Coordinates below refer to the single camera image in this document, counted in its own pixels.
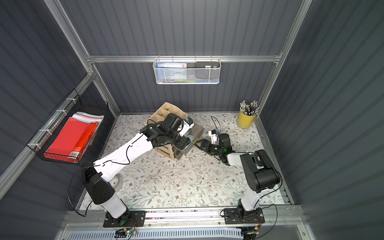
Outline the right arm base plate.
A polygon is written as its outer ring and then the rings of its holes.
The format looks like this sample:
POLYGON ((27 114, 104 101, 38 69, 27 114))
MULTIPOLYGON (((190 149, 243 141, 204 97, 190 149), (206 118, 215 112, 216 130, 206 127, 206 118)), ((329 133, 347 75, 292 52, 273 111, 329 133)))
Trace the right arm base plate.
POLYGON ((261 225, 265 223, 264 214, 261 208, 252 211, 245 211, 242 209, 226 208, 220 212, 220 216, 224 218, 227 225, 236 224, 256 224, 261 225))

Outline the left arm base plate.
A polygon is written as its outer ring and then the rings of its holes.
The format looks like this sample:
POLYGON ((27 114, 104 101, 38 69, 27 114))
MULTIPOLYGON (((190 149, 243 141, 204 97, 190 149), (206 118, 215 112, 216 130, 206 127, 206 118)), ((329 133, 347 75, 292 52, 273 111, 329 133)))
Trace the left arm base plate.
POLYGON ((127 210, 119 218, 113 218, 110 213, 106 213, 103 227, 104 228, 133 228, 143 227, 146 218, 145 211, 129 211, 127 210))

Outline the light blue computer mouse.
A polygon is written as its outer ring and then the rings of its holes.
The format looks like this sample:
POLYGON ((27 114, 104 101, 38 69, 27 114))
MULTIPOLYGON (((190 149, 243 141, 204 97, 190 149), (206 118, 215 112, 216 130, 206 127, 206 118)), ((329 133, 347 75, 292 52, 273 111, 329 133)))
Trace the light blue computer mouse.
POLYGON ((187 135, 186 138, 190 140, 190 143, 191 143, 191 144, 192 144, 192 143, 195 141, 195 139, 196 139, 196 137, 193 136, 193 135, 187 135))

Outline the grey drawer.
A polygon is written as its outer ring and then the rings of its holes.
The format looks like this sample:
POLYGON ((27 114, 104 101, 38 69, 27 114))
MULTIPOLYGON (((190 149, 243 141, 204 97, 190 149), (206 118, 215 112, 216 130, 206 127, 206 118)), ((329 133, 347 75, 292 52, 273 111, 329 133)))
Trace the grey drawer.
POLYGON ((182 149, 182 153, 184 155, 188 155, 190 150, 193 148, 195 142, 199 140, 199 138, 202 136, 204 132, 204 128, 198 124, 194 124, 194 126, 185 134, 185 137, 187 135, 193 135, 196 137, 195 141, 191 144, 189 143, 184 149, 182 149))

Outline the beige drawer organizer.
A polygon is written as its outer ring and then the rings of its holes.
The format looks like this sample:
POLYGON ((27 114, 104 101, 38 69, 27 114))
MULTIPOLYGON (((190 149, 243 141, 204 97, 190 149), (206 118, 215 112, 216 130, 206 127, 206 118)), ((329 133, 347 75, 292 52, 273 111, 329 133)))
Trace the beige drawer organizer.
POLYGON ((187 113, 168 102, 157 109, 147 123, 151 125, 149 131, 162 132, 154 139, 156 151, 172 160, 187 155, 204 131, 187 113))

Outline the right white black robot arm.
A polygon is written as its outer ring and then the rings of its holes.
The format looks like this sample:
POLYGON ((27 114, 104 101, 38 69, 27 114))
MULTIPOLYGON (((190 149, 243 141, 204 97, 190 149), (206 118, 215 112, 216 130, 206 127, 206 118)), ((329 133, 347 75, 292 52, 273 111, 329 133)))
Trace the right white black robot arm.
POLYGON ((260 220, 262 217, 261 199, 274 192, 274 187, 282 180, 281 174, 272 164, 267 152, 265 150, 253 153, 236 152, 232 148, 228 134, 219 134, 216 144, 202 139, 196 141, 195 145, 227 166, 243 168, 248 184, 246 193, 239 200, 236 213, 230 214, 229 211, 224 210, 224 216, 233 216, 241 222, 260 220))

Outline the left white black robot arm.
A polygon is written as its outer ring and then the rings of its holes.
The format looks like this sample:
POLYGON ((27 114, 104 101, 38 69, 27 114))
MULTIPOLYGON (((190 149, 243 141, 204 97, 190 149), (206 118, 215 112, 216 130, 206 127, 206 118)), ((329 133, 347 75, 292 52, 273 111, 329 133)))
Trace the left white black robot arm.
POLYGON ((170 113, 162 121, 147 123, 131 140, 109 155, 91 164, 82 164, 83 184, 93 203, 102 206, 114 219, 128 214, 128 207, 110 181, 124 167, 132 165, 138 157, 154 148, 168 144, 185 148, 191 142, 186 133, 193 126, 190 117, 182 119, 170 113))

